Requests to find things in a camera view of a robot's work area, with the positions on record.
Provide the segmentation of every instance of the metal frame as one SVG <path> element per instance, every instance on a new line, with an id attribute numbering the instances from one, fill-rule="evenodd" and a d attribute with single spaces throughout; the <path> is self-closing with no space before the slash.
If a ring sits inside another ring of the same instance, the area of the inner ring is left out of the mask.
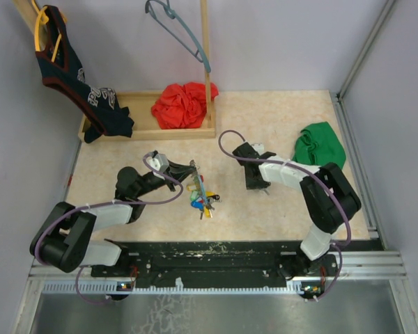
<path id="1" fill-rule="evenodd" d="M 371 239 L 374 241 L 380 239 L 383 245 L 387 245 L 384 232 L 380 227 L 380 218 L 378 210 L 374 205 L 373 192 L 366 176 L 359 149 L 356 144 L 353 128 L 348 117 L 344 104 L 344 97 L 350 90 L 357 74 L 362 68 L 371 48 L 380 35 L 391 14 L 394 12 L 397 0 L 387 0 L 378 20 L 373 26 L 359 56 L 357 57 L 349 75 L 344 81 L 339 93 L 331 94 L 336 117 L 339 122 L 341 133 L 345 141 L 353 176 L 357 183 L 357 188 L 361 194 L 363 210 L 366 222 L 369 227 Z M 71 293 L 74 291 L 74 282 L 77 270 L 72 273 L 63 273 L 52 267 L 42 267 L 37 262 L 33 263 L 29 278 L 26 284 L 25 293 L 22 299 L 19 315 L 16 319 L 13 333 L 28 334 L 31 331 L 34 316 L 36 314 L 37 304 L 42 293 Z M 398 310 L 400 322 L 405 333 L 418 334 L 418 304 L 410 283 L 407 279 L 407 273 L 401 258 L 397 251 L 347 251 L 343 253 L 343 269 L 339 280 L 388 280 L 394 299 L 394 305 Z M 244 290 L 240 293 L 297 293 L 299 284 L 305 280 L 316 278 L 296 277 L 288 289 L 253 289 Z M 80 286 L 87 293 L 103 293 L 105 291 L 115 290 L 118 281 L 128 281 L 128 277 L 117 278 L 93 278 L 91 269 L 84 269 L 81 277 Z M 177 285 L 175 288 L 163 289 L 134 289 L 133 294 L 182 294 L 182 293 L 235 293 L 232 290 L 225 289 L 205 289 L 196 291 L 183 289 Z"/>

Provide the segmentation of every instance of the blue hanger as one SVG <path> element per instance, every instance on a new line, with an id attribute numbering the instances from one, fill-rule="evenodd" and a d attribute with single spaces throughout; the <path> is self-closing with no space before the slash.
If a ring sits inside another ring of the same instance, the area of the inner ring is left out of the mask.
<path id="1" fill-rule="evenodd" d="M 170 19 L 177 19 L 178 22 L 180 22 L 180 24 L 183 26 L 183 28 L 186 30 L 187 34 L 190 36 L 190 38 L 194 42 L 194 44 L 196 46 L 196 51 L 192 51 L 175 33 L 173 33 L 161 21 L 159 21 L 159 19 L 156 17 L 155 11 L 153 10 L 153 7 L 152 7 L 151 3 L 150 3 L 151 1 L 159 3 L 163 7 L 166 15 Z M 186 23 L 184 23 L 184 21 L 181 19 L 181 17 L 179 17 L 178 14 L 172 8 L 170 8 L 169 0 L 167 0 L 167 3 L 164 3 L 160 0 L 147 0 L 147 2 L 146 2 L 146 13 L 149 13 L 150 16 L 153 17 L 153 19 L 160 24 L 160 26 L 162 26 L 164 29 L 166 29 L 184 48 L 186 48 L 186 50 L 188 52 L 190 52 L 191 55 L 193 55 L 195 57 L 195 59 L 197 61 L 199 61 L 200 63 L 203 63 L 206 72 L 210 73 L 209 60 L 208 60 L 208 57 L 206 56 L 206 53 L 204 52 L 203 48 L 201 47 L 201 44 L 196 39 L 195 35 L 190 31 L 190 29 L 186 25 Z"/>

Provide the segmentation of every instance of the wall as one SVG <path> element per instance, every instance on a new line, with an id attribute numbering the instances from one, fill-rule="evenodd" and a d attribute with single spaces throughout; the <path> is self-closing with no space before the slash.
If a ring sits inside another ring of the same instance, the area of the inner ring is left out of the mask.
<path id="1" fill-rule="evenodd" d="M 221 90 L 338 91 L 384 2 L 209 0 L 212 80 Z M 145 90 L 203 81 L 202 64 L 144 12 L 145 1 L 53 3 L 68 17 L 70 39 L 98 86 Z M 171 0 L 201 40 L 199 3 Z M 176 20 L 164 21 L 189 40 Z"/>
<path id="2" fill-rule="evenodd" d="M 13 4 L 0 1 L 0 334 L 17 315 L 29 244 L 65 191 L 79 117 L 42 86 L 32 35 Z"/>
<path id="3" fill-rule="evenodd" d="M 418 0 L 398 2 L 346 108 L 388 244 L 418 296 Z"/>

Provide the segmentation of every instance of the red cloth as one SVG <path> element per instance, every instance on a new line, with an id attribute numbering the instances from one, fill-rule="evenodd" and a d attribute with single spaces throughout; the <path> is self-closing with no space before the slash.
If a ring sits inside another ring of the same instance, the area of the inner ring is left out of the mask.
<path id="1" fill-rule="evenodd" d="M 218 95 L 218 88 L 210 84 L 210 98 Z M 152 106 L 161 129 L 196 129 L 206 116 L 206 87 L 203 83 L 189 82 L 183 86 L 167 86 Z"/>

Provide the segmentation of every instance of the wooden frame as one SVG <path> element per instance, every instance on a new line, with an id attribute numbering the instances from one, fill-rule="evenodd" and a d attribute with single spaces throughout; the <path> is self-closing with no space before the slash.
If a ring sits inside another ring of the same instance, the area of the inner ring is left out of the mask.
<path id="1" fill-rule="evenodd" d="M 31 4 L 31 0 L 13 0 L 26 25 L 34 33 L 37 12 Z M 209 28 L 208 28 L 208 4 L 207 0 L 200 0 L 201 28 L 203 32 L 203 50 L 209 59 Z M 44 44 L 46 34 L 40 31 L 40 42 Z M 101 136 L 97 141 L 146 141 L 146 140 L 170 140 L 215 138 L 215 105 L 210 98 L 210 75 L 204 71 L 206 86 L 207 114 L 203 124 L 198 129 L 170 129 L 163 130 L 152 115 L 150 108 L 160 97 L 162 91 L 124 92 L 117 93 L 121 107 L 128 106 L 130 117 L 134 121 L 132 138 L 122 136 Z M 84 141 L 85 131 L 90 127 L 90 122 L 82 117 L 78 136 Z"/>

